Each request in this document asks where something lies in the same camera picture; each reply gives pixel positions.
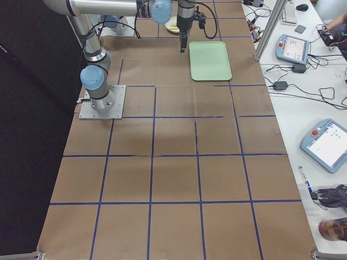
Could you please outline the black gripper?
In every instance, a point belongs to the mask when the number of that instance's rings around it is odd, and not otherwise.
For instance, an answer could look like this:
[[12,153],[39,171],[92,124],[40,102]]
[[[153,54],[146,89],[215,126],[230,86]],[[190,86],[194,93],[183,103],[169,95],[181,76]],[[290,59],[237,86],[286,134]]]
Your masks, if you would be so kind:
[[180,52],[184,53],[187,48],[188,30],[191,29],[195,17],[196,1],[178,0],[177,26],[179,31]]

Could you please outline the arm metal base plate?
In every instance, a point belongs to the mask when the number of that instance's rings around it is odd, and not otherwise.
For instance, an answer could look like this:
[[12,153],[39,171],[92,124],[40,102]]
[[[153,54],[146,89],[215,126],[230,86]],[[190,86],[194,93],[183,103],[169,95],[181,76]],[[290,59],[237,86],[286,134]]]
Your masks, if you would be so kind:
[[100,15],[99,26],[101,36],[113,37],[133,37],[134,36],[134,17]]
[[124,111],[126,85],[108,85],[108,95],[100,100],[93,99],[85,91],[81,99],[79,119],[81,120],[121,120]]

